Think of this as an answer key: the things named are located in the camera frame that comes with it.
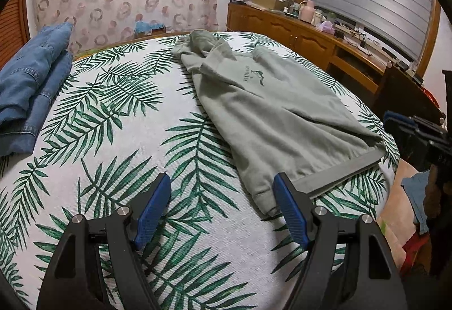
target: wooden wardrobe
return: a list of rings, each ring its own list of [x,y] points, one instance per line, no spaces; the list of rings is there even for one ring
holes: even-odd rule
[[[25,0],[9,0],[0,12],[0,70],[29,39]]]

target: blue denim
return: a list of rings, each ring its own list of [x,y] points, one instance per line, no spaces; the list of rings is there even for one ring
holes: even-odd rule
[[[420,224],[419,235],[423,235],[429,231],[427,215],[423,210],[425,187],[429,182],[429,174],[430,171],[418,172],[412,177],[403,178],[401,183],[413,207],[414,224]]]
[[[6,63],[0,71],[0,125],[26,118],[30,98],[67,48],[71,31],[67,22],[44,27]]]
[[[71,66],[72,54],[63,51],[51,66],[41,88],[31,97],[26,119],[6,121],[0,126],[0,156],[33,152],[53,99],[69,76]]]

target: pink bottle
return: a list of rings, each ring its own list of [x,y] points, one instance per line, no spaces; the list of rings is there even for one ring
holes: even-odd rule
[[[314,13],[316,9],[314,8],[314,2],[312,0],[304,0],[301,4],[306,3],[303,9],[300,9],[300,15],[298,16],[298,19],[302,20],[303,22],[312,22],[312,18],[314,17]]]

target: cable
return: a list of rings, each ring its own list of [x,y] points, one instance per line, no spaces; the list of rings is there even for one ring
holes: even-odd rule
[[[360,49],[359,46],[358,46],[357,44],[355,44],[355,43],[353,43],[353,42],[350,42],[346,36],[344,36],[344,38],[345,38],[345,40],[346,40],[349,44],[351,44],[352,46],[355,46],[358,50]],[[368,51],[368,53],[366,53],[367,56],[370,56],[370,57],[373,56],[373,54],[370,53],[369,49],[364,49],[364,50],[367,50],[367,51]]]

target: metal screw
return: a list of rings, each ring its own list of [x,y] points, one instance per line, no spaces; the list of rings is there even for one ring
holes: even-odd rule
[[[361,219],[364,221],[364,223],[372,223],[373,222],[373,218],[370,217],[370,215],[368,214],[364,214]]]
[[[81,214],[76,214],[74,217],[72,217],[72,222],[74,223],[80,223],[81,221],[83,221],[83,215]]]
[[[314,208],[314,212],[317,213],[318,215],[325,215],[326,212],[328,211],[326,210],[325,207],[318,206]]]
[[[129,207],[119,207],[116,212],[118,212],[119,215],[127,215],[130,212],[130,208]]]

